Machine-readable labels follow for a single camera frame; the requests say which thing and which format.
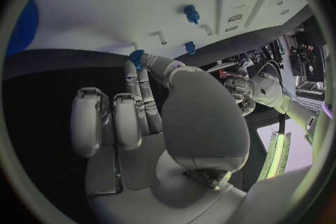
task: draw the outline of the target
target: dark floor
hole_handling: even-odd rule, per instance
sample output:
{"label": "dark floor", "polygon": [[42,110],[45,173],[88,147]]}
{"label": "dark floor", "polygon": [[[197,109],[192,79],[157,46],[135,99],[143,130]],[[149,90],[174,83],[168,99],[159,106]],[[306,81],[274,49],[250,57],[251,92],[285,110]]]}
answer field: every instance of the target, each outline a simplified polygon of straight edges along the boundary
{"label": "dark floor", "polygon": [[[122,67],[81,68],[36,73],[3,83],[7,128],[23,167],[42,193],[78,223],[96,223],[96,219],[85,196],[87,161],[75,155],[70,142],[71,103],[81,87],[98,87],[111,97],[123,92],[123,73]],[[153,80],[151,86],[161,110],[167,91]],[[260,141],[252,137],[248,164],[234,176],[234,184],[249,189],[264,158]],[[3,180],[0,185],[2,198],[7,199],[5,208],[9,210],[11,203],[26,217]]]}

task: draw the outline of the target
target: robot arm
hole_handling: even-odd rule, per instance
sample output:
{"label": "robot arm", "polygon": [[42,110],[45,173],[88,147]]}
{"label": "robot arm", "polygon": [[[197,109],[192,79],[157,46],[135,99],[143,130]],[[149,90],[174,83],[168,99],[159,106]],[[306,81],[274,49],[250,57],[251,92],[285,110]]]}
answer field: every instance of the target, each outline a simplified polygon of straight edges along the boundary
{"label": "robot arm", "polygon": [[281,114],[287,114],[305,130],[309,141],[312,142],[318,115],[292,100],[270,74],[261,73],[249,80],[228,78],[225,86],[233,94],[237,103],[251,98],[259,104],[276,109]]}

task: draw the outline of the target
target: blue object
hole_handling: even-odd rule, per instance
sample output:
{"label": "blue object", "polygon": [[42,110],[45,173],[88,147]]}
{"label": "blue object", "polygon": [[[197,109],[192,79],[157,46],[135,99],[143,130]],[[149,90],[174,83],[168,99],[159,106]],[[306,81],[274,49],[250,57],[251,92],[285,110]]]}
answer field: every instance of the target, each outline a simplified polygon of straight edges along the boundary
{"label": "blue object", "polygon": [[186,15],[186,18],[188,19],[189,22],[193,22],[196,25],[198,24],[199,14],[196,11],[196,8],[193,4],[186,6],[183,9],[183,12]]}
{"label": "blue object", "polygon": [[129,59],[134,63],[138,71],[142,70],[141,56],[143,53],[143,49],[137,49],[129,55]]}
{"label": "blue object", "polygon": [[188,52],[189,55],[194,55],[196,53],[195,44],[194,42],[190,41],[185,43],[185,50]]}
{"label": "blue object", "polygon": [[29,0],[12,32],[6,58],[21,52],[33,41],[39,24],[39,11],[34,0]]}

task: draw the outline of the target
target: robotic hand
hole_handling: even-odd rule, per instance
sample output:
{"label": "robotic hand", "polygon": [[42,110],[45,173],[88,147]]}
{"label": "robotic hand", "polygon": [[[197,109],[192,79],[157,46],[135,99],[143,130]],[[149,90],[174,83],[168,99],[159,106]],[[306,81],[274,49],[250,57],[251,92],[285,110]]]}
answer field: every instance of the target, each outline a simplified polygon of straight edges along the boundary
{"label": "robotic hand", "polygon": [[281,114],[287,114],[301,126],[312,142],[318,115],[292,100],[270,74],[261,73],[248,80],[230,77],[226,80],[225,87],[236,99],[236,103],[241,104],[244,116],[254,110],[255,102],[274,108]]}

